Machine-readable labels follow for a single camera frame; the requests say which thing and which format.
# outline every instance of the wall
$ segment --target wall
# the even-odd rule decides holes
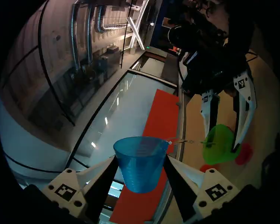
[[[62,171],[69,153],[34,137],[7,112],[0,99],[0,140],[3,150],[14,160],[38,169]],[[34,178],[52,179],[57,174],[38,172],[19,166],[7,159],[17,173]]]

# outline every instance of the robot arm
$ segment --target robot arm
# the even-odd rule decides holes
[[[236,130],[231,152],[236,152],[239,145],[243,142],[251,124],[255,109],[256,97],[254,85],[247,71],[233,78],[235,89],[239,93],[239,111],[237,112]],[[246,116],[246,102],[249,104]],[[219,96],[209,90],[202,94],[201,115],[204,119],[205,137],[208,132],[216,125],[218,115]]]
[[[256,96],[254,84],[247,71],[233,78],[234,87],[239,92],[239,112],[237,113],[237,125],[232,145],[232,152],[235,152],[238,146],[243,142],[245,135],[251,124],[255,109]],[[249,110],[246,117],[246,102],[249,104]]]

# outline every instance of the glass panel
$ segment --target glass panel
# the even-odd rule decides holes
[[[161,82],[127,73],[96,115],[75,157],[91,167],[115,154],[117,140],[141,136],[157,89],[174,92]],[[123,182],[119,170],[115,179]]]
[[[130,68],[178,84],[177,57],[173,55],[167,54],[165,58],[145,52]]]

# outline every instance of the red object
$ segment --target red object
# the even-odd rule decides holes
[[[178,124],[178,97],[157,90],[142,136],[168,139],[176,136]],[[173,152],[173,145],[167,153]],[[120,197],[110,217],[110,222],[118,224],[143,224],[152,219],[167,181],[162,170],[157,187],[145,194],[137,194],[123,187]]]
[[[219,164],[215,164],[215,165],[204,164],[202,167],[200,167],[199,170],[201,172],[205,172],[205,171],[207,171],[208,169],[211,169],[211,168],[218,169],[219,168]]]
[[[252,155],[253,155],[253,150],[252,150],[250,144],[243,143],[240,154],[235,159],[235,162],[237,165],[244,165],[250,161],[250,159],[252,158]]]

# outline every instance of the black cable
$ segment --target black cable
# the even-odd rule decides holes
[[[10,71],[10,73],[7,75],[6,80],[4,81],[4,84],[2,85],[2,88],[5,87],[7,84],[10,76],[13,74],[13,72],[19,67],[19,65],[31,54],[33,53],[36,49],[38,49],[38,45],[36,45],[34,48],[32,48],[27,54],[22,57],[22,59],[13,67],[13,69]]]
[[[44,170],[44,169],[38,169],[38,168],[34,168],[34,167],[30,167],[30,166],[27,166],[27,165],[24,165],[16,160],[14,160],[13,158],[11,158],[9,155],[6,154],[6,152],[4,152],[4,155],[9,158],[12,162],[22,166],[22,167],[25,167],[27,169],[31,169],[31,170],[35,170],[35,171],[39,171],[39,172],[48,172],[48,173],[55,173],[55,174],[61,174],[62,171],[52,171],[52,170]],[[89,166],[85,165],[84,163],[80,162],[79,160],[77,160],[76,158],[74,158],[75,161],[77,161],[79,164],[81,164],[82,166],[86,167],[86,168],[89,168]]]
[[[181,75],[181,71],[180,71],[180,61],[183,58],[183,56],[185,55],[186,52],[180,52],[180,55],[177,57],[177,69],[178,69],[178,74],[180,75],[180,78],[182,80],[182,82],[184,82],[184,78]]]
[[[44,170],[44,169],[38,169],[38,168],[34,168],[34,167],[30,167],[30,166],[27,166],[27,165],[24,165],[18,161],[15,161],[13,158],[11,158],[9,155],[6,154],[6,152],[3,151],[3,153],[5,154],[5,156],[7,158],[9,158],[12,162],[22,166],[22,167],[25,167],[27,169],[32,169],[32,170],[35,170],[35,171],[39,171],[39,172],[48,172],[48,173],[55,173],[55,174],[61,174],[62,171],[51,171],[51,170]]]
[[[253,53],[253,52],[248,52],[247,54],[250,54],[250,55],[254,55],[254,56],[255,56],[255,57],[253,57],[253,58],[251,58],[251,59],[247,60],[247,62],[250,62],[250,61],[252,61],[252,60],[254,60],[254,59],[258,58],[258,55],[257,55],[257,54],[255,54],[255,53]]]
[[[85,165],[84,163],[82,163],[80,160],[77,160],[75,157],[73,157],[73,160],[76,161],[77,163],[79,163],[80,165],[89,168],[89,166]]]

